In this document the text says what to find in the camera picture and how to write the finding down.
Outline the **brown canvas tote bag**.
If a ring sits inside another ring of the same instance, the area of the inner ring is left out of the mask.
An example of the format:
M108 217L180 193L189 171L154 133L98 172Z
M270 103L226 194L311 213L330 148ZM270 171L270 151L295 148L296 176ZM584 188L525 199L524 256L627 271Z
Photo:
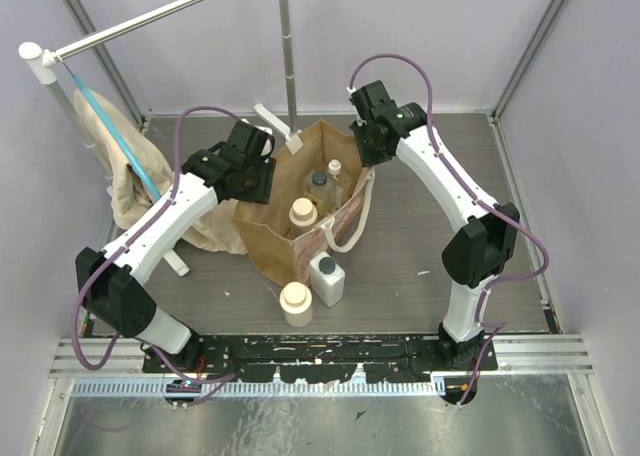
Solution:
M310 261L346 253L366 227L375 170L362 165L355 138L325 121L303 130L301 148L275 155L269 203L240 202L233 223L256 269L276 284L307 284Z

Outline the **beige bottle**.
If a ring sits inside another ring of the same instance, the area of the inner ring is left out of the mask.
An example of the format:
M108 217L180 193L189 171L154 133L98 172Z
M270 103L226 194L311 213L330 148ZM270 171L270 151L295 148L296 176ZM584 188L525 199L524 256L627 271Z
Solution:
M290 326L301 328L311 322L313 317L312 293L306 285L299 282L288 283L280 292L279 303L285 321Z
M310 199L306 197L296 199L289 210L289 238L296 239L309 232L315 226L317 218L317 209Z

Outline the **clear bottle dark cap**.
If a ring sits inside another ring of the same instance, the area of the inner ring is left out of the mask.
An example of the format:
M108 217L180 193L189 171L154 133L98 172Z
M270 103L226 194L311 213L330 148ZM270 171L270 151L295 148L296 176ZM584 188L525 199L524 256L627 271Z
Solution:
M315 204L320 215L331 214L340 205L336 182L324 171L308 174L305 195Z

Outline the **clear bottle white cap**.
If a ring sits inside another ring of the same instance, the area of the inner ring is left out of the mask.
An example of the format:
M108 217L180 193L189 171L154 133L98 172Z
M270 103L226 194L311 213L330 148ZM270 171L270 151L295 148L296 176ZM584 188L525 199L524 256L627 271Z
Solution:
M350 186L351 177L338 159L332 159L329 161L327 165L327 172L340 186Z

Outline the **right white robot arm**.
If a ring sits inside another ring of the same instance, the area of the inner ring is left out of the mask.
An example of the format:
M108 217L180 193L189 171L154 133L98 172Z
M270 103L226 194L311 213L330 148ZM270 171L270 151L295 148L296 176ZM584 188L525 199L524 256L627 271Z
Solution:
M437 351L444 366L462 369L482 347L486 299L513 256L519 211L512 203L499 204L475 183L419 104L397 105L381 81L352 90L350 102L357 112L350 128L362 164L372 167L398 158L452 227L454 235L441 253L452 286Z

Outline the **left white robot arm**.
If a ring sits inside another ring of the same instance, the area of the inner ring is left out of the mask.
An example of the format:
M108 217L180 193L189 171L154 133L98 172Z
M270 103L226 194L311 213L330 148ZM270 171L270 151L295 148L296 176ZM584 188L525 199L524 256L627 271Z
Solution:
M176 371L194 369L200 360L194 330L160 309L145 285L164 255L220 203L268 203L274 148L272 134L238 121L227 140L192 154L169 191L128 231L77 256L81 306L117 334L162 350Z

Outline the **beige bottle front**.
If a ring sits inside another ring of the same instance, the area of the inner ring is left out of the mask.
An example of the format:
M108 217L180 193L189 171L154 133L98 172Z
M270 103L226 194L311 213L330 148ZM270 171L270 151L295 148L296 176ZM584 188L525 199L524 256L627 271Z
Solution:
M312 293L306 285L299 282L288 283L280 292L279 303L285 321L290 326L301 328L311 322L313 317Z

